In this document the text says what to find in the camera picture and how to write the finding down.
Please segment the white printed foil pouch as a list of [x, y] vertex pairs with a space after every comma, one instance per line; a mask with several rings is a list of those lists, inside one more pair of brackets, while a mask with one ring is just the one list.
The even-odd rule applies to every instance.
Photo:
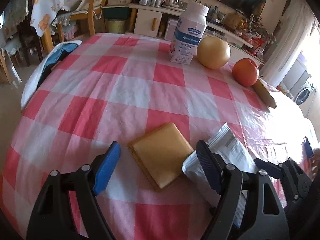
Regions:
[[[219, 154], [227, 164], [235, 165], [240, 171], [256, 173], [258, 171], [253, 158], [242, 142], [236, 138], [227, 123], [207, 140], [207, 146], [213, 153]], [[193, 152], [182, 165], [183, 173], [196, 184], [200, 194], [211, 207], [217, 207], [220, 196], [211, 189], [200, 162]]]

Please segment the red white checkered tablecloth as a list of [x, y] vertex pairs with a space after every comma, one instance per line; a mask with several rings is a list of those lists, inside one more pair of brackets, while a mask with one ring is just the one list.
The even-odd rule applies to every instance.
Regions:
[[1, 178], [1, 209], [25, 237], [40, 189], [52, 170], [89, 164], [113, 141], [121, 156], [97, 197], [117, 239], [199, 239], [209, 203], [186, 176], [157, 192], [128, 144], [173, 122], [195, 146], [223, 124], [253, 158], [292, 158], [311, 173], [303, 142], [317, 143], [312, 123], [283, 93], [275, 109], [232, 77], [232, 63], [210, 70], [197, 60], [169, 60], [169, 43], [138, 35], [97, 34], [60, 62], [40, 85], [15, 131]]

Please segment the yellow banana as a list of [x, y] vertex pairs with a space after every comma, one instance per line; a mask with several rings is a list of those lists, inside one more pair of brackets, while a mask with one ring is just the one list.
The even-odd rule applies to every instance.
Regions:
[[252, 88], [267, 107], [274, 109], [277, 107], [276, 101], [260, 79], [257, 79], [255, 84], [252, 85]]

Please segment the red apple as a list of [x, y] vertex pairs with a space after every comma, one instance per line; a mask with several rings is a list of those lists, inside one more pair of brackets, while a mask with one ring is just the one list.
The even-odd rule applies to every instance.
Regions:
[[232, 76], [244, 87], [252, 86], [259, 76], [259, 69], [252, 59], [240, 59], [232, 68]]

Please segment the white washing machine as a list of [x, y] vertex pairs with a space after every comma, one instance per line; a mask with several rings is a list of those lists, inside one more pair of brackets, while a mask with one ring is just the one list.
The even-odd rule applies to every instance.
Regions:
[[306, 102], [314, 90], [311, 75], [299, 59], [296, 59], [282, 83], [287, 91], [286, 95], [297, 105]]

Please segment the yellow pear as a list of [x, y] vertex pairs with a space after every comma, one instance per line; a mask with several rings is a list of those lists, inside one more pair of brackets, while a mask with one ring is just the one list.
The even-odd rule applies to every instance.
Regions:
[[216, 36], [203, 38], [197, 47], [198, 61], [209, 69], [223, 67], [229, 61], [230, 55], [229, 44]]

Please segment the green waste bin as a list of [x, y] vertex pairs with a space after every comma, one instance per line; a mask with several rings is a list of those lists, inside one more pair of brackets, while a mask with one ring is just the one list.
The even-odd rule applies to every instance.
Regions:
[[105, 20], [106, 31], [113, 34], [124, 34], [126, 31], [126, 20], [109, 19]]

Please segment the wooden dining chair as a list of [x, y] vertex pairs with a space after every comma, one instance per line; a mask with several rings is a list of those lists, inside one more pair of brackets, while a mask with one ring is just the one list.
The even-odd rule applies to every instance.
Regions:
[[86, 20], [88, 35], [95, 35], [94, 21], [101, 18], [102, 9], [107, 0], [62, 0], [63, 6], [52, 22], [57, 30], [59, 41], [63, 42], [63, 27], [71, 21]]

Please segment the white TV cabinet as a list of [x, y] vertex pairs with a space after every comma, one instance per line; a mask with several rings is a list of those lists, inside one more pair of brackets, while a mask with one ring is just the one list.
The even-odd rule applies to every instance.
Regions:
[[[157, 7], [145, 5], [129, 4], [132, 9], [131, 18], [135, 20], [134, 33], [149, 37], [157, 37], [160, 21], [163, 12]], [[261, 62], [244, 52], [241, 48], [234, 49], [229, 45], [231, 42], [228, 38], [235, 38], [242, 44], [248, 45], [242, 38], [237, 37], [230, 31], [224, 30], [224, 36], [219, 38], [216, 35], [208, 36], [207, 22], [205, 15], [208, 8], [204, 5], [191, 2], [189, 8], [180, 14], [174, 31], [169, 41], [171, 41], [169, 54], [174, 62], [186, 63], [191, 62], [193, 56], [209, 56], [210, 52], [217, 53], [222, 60], [232, 61], [234, 63], [242, 59], [250, 59], [260, 66]]]

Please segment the white blue yogurt bottle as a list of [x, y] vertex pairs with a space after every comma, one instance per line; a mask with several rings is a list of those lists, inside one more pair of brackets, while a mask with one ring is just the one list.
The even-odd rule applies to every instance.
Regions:
[[206, 16], [209, 8], [200, 3], [189, 1], [181, 13], [169, 50], [170, 61], [190, 64], [196, 54], [204, 31], [207, 27]]

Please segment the lavender storage box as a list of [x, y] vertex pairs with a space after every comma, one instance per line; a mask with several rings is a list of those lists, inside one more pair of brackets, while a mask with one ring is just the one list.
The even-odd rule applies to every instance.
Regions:
[[174, 18], [169, 18], [168, 19], [168, 23], [167, 23], [167, 28], [164, 34], [164, 39], [167, 41], [171, 41], [173, 36], [174, 36], [174, 32], [175, 29], [177, 27], [177, 23], [178, 20], [174, 19]]

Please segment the white lace covered air conditioner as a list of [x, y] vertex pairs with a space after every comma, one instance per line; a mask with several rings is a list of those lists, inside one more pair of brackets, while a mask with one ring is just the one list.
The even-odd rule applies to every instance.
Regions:
[[277, 45], [261, 69], [260, 75], [269, 85], [277, 87], [289, 72], [310, 35], [315, 21], [306, 0], [291, 0], [281, 19]]

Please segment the electric kettle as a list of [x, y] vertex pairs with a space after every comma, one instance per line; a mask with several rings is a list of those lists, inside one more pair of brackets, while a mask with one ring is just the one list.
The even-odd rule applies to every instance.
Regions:
[[162, 6], [169, 7], [172, 9], [177, 9], [177, 10], [184, 10], [185, 9], [185, 5], [183, 4], [183, 0], [163, 0]]

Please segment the dining table with floral cloth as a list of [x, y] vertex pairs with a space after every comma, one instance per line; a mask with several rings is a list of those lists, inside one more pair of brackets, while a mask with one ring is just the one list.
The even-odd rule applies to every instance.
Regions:
[[30, 26], [36, 31], [46, 53], [53, 48], [50, 24], [56, 18], [57, 13], [62, 9], [64, 0], [33, 0], [33, 8], [30, 18]]

